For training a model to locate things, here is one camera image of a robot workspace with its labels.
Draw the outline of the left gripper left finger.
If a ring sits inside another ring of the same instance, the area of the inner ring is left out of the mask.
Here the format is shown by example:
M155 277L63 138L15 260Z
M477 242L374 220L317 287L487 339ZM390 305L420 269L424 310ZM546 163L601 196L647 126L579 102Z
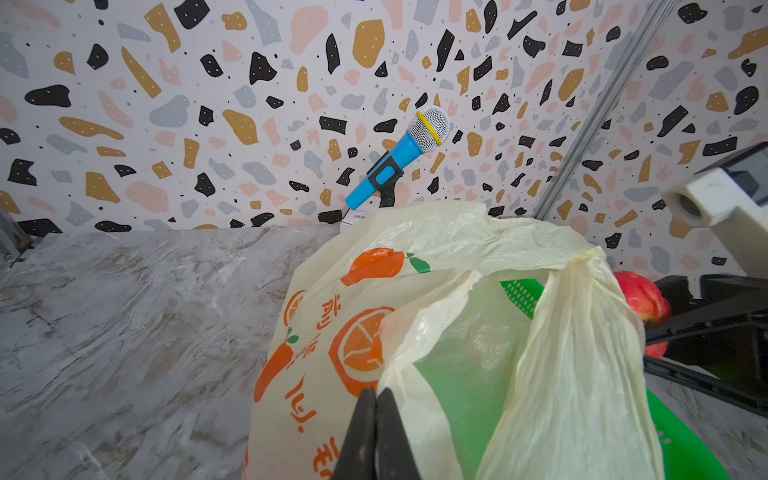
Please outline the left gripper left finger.
M332 480L372 480L375 473L377 397L364 389L355 405Z

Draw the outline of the red apple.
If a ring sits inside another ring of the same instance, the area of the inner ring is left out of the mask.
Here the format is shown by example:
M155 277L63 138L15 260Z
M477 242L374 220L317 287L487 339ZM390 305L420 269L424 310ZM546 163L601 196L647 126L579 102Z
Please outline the red apple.
M629 271L616 272L615 278L627 304L644 323L658 323L671 316L669 302L651 280Z

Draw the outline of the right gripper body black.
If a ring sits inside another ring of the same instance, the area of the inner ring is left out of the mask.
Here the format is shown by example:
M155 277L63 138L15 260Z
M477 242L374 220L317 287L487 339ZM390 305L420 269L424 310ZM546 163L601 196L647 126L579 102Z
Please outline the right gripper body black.
M655 282L671 317L646 326L646 344L668 344L644 359L645 372L765 417L767 415L767 280L730 274Z

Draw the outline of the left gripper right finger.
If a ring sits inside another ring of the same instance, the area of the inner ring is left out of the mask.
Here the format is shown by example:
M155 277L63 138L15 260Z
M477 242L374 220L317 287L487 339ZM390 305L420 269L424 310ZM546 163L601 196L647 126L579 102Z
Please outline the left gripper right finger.
M379 480L421 480L390 388L385 388L376 401L374 472Z

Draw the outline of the cream plastic bag orange print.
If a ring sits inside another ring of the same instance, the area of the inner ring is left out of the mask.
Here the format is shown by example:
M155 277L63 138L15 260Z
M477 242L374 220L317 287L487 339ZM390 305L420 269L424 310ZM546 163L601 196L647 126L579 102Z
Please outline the cream plastic bag orange print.
M380 210L301 264L243 475L328 479L358 398L394 396L424 479L661 479L645 335L602 248L476 203Z

